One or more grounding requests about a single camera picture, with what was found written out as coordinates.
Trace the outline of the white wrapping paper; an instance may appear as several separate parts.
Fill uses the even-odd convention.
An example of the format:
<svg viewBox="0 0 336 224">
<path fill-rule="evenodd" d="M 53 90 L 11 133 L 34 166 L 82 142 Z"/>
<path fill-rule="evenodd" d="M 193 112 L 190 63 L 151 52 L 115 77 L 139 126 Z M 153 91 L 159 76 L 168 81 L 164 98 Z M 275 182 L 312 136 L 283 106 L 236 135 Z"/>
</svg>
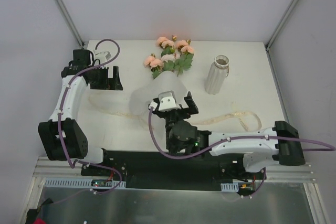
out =
<svg viewBox="0 0 336 224">
<path fill-rule="evenodd" d="M 181 103 L 187 94 L 187 89 L 182 81 L 171 71 L 161 73 L 148 84 L 136 89 L 131 93 L 129 111 L 136 116 L 146 131 L 148 130 L 148 106 L 150 102 L 163 92 L 172 91 L 175 101 Z"/>
</svg>

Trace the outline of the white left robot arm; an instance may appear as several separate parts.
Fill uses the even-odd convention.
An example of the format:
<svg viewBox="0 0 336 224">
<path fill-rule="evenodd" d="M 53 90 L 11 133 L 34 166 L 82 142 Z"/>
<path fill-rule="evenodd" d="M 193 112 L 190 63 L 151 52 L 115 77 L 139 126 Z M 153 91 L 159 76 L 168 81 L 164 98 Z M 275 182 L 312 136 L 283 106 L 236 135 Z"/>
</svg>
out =
<svg viewBox="0 0 336 224">
<path fill-rule="evenodd" d="M 87 137 L 80 128 L 77 117 L 81 98 L 87 87 L 93 90 L 122 90 L 118 67 L 113 68 L 113 77 L 108 77 L 109 68 L 91 69 L 95 62 L 92 51 L 75 49 L 73 60 L 61 72 L 62 87 L 57 105 L 46 122 L 39 123 L 38 133 L 47 157 L 51 161 L 70 161 L 76 159 L 93 163 L 92 169 L 99 176 L 110 173 L 111 164 L 104 159 L 104 150 L 89 145 Z"/>
</svg>

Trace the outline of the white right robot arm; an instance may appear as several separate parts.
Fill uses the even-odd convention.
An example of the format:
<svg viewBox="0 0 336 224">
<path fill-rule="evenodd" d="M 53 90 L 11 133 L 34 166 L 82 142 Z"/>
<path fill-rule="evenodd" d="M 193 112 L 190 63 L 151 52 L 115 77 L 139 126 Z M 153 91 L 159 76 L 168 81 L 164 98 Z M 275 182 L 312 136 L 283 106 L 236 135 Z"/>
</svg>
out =
<svg viewBox="0 0 336 224">
<path fill-rule="evenodd" d="M 242 179 L 250 178 L 267 166 L 306 163 L 298 132 L 285 121 L 276 121 L 274 127 L 254 131 L 252 135 L 199 130 L 193 126 L 187 120 L 199 113 L 198 107 L 191 92 L 170 72 L 134 90 L 129 109 L 133 115 L 147 110 L 149 120 L 154 116 L 164 120 L 164 150 L 155 139 L 151 122 L 149 132 L 156 149 L 169 159 L 241 154 L 243 161 L 236 166 L 236 173 Z"/>
</svg>

